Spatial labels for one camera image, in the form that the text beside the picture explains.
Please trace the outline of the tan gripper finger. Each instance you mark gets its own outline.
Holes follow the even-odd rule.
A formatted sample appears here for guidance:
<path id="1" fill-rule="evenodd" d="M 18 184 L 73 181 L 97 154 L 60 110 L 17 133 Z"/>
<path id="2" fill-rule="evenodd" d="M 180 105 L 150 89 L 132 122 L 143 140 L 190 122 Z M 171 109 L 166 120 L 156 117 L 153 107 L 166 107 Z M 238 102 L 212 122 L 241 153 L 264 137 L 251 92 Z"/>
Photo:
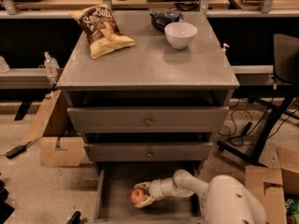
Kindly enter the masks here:
<path id="1" fill-rule="evenodd" d="M 134 185 L 134 189 L 144 189 L 148 190 L 149 189 L 150 182 L 141 182 L 138 184 Z"/>
<path id="2" fill-rule="evenodd" d="M 153 204 L 155 202 L 155 200 L 149 196 L 148 194 L 146 194 L 139 203 L 135 204 L 136 208 L 144 208 L 146 206 L 149 206 L 151 204 Z"/>

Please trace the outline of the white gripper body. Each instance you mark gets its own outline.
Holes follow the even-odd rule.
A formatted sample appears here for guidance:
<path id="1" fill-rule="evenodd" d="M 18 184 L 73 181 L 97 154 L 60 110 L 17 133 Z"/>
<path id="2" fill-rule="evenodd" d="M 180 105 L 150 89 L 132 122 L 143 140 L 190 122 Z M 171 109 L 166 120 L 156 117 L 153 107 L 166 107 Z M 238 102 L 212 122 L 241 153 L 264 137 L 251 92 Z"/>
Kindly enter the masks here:
<path id="1" fill-rule="evenodd" d="M 149 196 L 155 201 L 169 197 L 173 190 L 174 183 L 172 178 L 155 179 L 149 182 Z"/>

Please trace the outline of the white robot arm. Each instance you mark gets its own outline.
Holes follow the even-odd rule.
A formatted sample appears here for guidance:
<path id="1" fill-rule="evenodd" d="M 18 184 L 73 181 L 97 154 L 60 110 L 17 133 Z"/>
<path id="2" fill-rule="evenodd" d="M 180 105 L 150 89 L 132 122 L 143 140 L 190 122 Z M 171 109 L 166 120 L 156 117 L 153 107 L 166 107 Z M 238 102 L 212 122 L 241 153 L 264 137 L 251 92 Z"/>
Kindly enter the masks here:
<path id="1" fill-rule="evenodd" d="M 172 177 L 138 183 L 131 202 L 144 208 L 166 197 L 187 198 L 195 194 L 205 208 L 208 224 L 266 224 L 262 204 L 235 178 L 218 175 L 209 183 L 183 169 Z"/>

